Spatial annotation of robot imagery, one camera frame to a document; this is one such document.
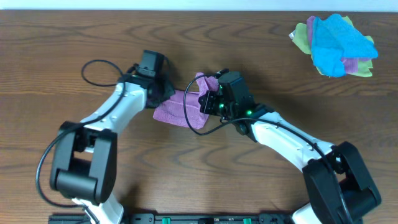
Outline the purple microfiber cloth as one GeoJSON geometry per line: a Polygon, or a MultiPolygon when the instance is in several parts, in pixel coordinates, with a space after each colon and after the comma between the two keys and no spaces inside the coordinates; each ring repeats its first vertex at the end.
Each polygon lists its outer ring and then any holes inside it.
{"type": "MultiPolygon", "coordinates": [[[[218,81],[213,77],[199,78],[196,80],[199,87],[198,92],[188,91],[186,94],[186,112],[188,121],[194,129],[201,129],[208,120],[208,115],[200,112],[199,97],[203,96],[208,90],[218,90],[218,81]]],[[[160,106],[158,106],[153,114],[153,118],[163,123],[188,128],[183,110],[183,90],[176,90],[175,94],[160,106]]]]}

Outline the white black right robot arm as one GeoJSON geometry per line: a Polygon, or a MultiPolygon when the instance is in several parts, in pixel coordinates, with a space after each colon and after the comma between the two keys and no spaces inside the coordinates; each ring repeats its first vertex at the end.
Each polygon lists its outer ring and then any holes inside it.
{"type": "Polygon", "coordinates": [[[208,91],[198,102],[202,113],[234,124],[239,133],[275,150],[303,174],[309,202],[286,223],[362,223],[381,204],[376,184],[351,143],[319,140],[249,94],[208,91]]]}

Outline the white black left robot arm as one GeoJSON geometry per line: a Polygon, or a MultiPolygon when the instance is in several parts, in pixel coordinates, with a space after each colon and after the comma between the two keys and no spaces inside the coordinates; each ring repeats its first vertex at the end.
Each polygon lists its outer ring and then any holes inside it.
{"type": "Polygon", "coordinates": [[[162,75],[125,74],[112,95],[79,123],[59,130],[50,187],[81,205],[90,223],[121,223],[124,208],[113,194],[117,174],[118,136],[145,108],[156,108],[174,95],[162,75]]]}

